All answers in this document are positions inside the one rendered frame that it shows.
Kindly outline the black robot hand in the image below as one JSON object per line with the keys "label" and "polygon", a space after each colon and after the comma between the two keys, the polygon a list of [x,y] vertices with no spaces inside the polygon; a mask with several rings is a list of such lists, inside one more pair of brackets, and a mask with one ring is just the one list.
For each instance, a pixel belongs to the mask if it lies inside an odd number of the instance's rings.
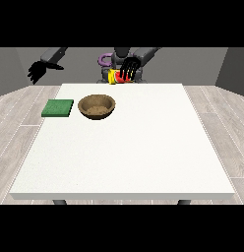
{"label": "black robot hand", "polygon": [[126,57],[120,67],[120,77],[124,81],[136,81],[140,75],[138,70],[141,67],[141,61],[137,57]]}
{"label": "black robot hand", "polygon": [[63,70],[63,67],[56,63],[36,61],[29,68],[28,77],[30,81],[35,85],[37,81],[46,74],[47,69]]}

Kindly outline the brown wooden bowl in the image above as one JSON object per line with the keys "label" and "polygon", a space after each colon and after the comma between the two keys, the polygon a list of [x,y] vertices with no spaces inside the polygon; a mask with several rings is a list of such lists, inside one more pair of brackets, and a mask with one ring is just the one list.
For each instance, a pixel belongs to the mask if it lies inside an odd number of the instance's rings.
{"label": "brown wooden bowl", "polygon": [[107,94],[90,94],[79,101],[78,108],[86,118],[100,120],[113,112],[115,100]]}

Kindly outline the yellow cup with melon print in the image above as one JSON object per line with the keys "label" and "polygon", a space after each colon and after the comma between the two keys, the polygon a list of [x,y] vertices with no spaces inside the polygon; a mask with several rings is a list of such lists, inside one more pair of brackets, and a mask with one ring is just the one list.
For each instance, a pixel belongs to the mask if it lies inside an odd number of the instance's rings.
{"label": "yellow cup with melon print", "polygon": [[109,69],[108,83],[110,85],[125,84],[125,83],[132,83],[132,80],[128,76],[120,73],[119,69]]}

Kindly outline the green square pad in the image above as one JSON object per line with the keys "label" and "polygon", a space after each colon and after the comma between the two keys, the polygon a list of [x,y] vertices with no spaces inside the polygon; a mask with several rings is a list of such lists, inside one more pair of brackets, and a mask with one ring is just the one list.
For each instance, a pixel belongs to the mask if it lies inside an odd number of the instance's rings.
{"label": "green square pad", "polygon": [[42,117],[68,117],[74,101],[72,99],[50,99],[41,112]]}

